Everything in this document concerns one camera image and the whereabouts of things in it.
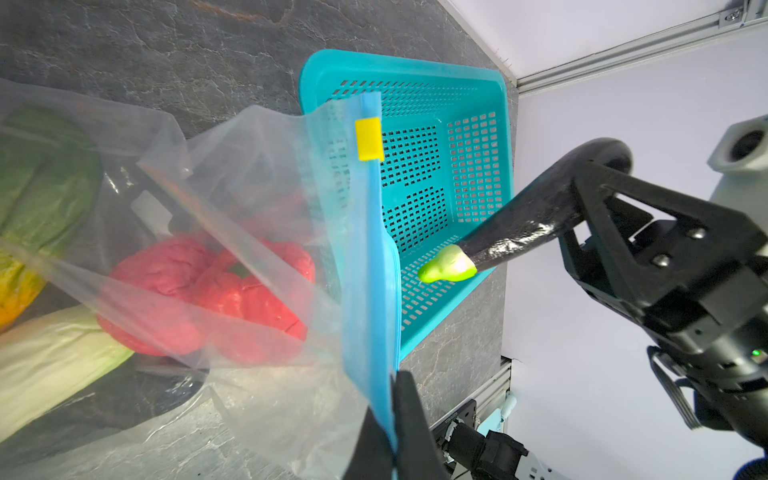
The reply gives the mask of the pink red round fruit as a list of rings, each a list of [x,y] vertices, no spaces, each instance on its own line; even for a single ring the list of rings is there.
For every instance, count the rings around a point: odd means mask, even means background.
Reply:
[[[174,301],[190,303],[195,283],[214,258],[214,252],[200,242],[175,237],[124,259],[110,277]],[[101,316],[97,322],[114,340],[142,355],[184,356],[203,346],[202,333],[174,304],[150,306],[142,301],[140,305],[141,321],[151,326],[150,344]]]

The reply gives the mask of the orange green corn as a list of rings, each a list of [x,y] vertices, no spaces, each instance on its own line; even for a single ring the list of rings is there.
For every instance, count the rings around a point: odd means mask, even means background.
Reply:
[[[1,238],[62,258],[94,207],[103,169],[75,123],[36,105],[1,122]]]

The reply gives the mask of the teal plastic basket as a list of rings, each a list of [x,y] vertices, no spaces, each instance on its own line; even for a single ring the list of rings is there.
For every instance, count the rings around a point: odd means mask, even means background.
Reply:
[[[489,275],[425,284],[418,270],[513,196],[507,88],[495,70],[331,49],[300,74],[305,113],[371,92],[381,95],[382,213],[400,254],[406,357]]]

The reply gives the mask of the white radish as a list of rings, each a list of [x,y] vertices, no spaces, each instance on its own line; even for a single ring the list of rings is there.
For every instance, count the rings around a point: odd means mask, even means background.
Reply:
[[[27,320],[2,333],[1,439],[9,439],[133,355],[85,306]]]

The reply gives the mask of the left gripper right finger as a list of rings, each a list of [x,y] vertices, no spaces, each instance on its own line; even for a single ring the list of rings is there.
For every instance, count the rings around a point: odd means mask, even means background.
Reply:
[[[401,370],[393,389],[393,409],[398,439],[395,466],[400,480],[448,480],[422,408],[413,375]]]

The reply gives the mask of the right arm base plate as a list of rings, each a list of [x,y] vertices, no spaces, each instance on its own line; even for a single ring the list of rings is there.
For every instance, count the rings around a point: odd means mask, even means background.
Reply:
[[[476,407],[474,399],[467,400],[431,427],[438,451],[464,467],[472,479],[517,479],[529,451],[504,433],[475,430]]]

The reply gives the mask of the small red pepper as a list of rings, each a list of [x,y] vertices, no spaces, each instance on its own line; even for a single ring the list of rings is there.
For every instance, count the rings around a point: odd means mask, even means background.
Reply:
[[[210,340],[235,364],[283,363],[303,349],[308,328],[228,251],[197,280],[194,303],[227,316],[206,327]]]

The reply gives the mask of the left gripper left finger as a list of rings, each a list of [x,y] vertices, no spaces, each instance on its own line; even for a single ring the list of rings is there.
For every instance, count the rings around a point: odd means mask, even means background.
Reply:
[[[391,480],[395,458],[386,432],[373,412],[366,411],[351,460],[343,480]]]

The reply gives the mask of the clear zip top bag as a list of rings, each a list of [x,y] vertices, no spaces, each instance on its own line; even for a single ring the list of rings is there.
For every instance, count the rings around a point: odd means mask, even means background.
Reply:
[[[1,459],[210,397],[236,437],[337,478],[398,446],[399,255],[383,101],[169,113],[1,84]]]

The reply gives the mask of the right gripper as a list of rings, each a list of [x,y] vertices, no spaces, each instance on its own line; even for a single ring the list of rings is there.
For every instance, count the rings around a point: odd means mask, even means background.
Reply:
[[[767,443],[766,234],[744,213],[595,162],[575,173],[590,236],[568,273],[652,340],[649,363],[690,428]]]

